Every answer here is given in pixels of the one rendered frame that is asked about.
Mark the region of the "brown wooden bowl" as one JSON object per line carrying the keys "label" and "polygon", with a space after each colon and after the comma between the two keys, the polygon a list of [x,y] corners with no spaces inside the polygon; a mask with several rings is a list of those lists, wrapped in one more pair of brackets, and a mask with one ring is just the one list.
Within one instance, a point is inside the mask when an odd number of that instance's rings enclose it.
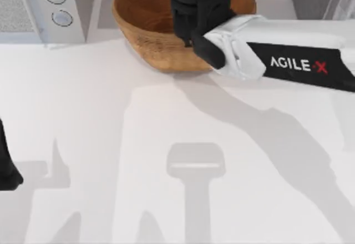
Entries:
{"label": "brown wooden bowl", "polygon": [[255,0],[114,0],[113,15],[132,48],[162,72],[204,72],[211,55],[203,35],[234,14],[255,14]]}

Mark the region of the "pale microwave oven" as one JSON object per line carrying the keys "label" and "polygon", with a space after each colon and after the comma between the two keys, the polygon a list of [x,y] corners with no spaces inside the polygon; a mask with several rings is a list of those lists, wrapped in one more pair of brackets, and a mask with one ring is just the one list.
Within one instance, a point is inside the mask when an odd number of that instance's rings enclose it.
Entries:
{"label": "pale microwave oven", "polygon": [[[0,0],[0,44],[79,44],[87,39],[94,0]],[[68,27],[52,21],[64,10],[73,17]]]}

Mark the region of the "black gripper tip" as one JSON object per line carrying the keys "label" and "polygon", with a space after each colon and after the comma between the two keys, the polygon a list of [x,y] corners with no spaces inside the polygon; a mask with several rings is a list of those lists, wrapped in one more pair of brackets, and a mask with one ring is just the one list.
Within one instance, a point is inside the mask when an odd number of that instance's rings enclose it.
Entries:
{"label": "black gripper tip", "polygon": [[0,191],[14,191],[24,181],[9,153],[3,122],[0,119]]}

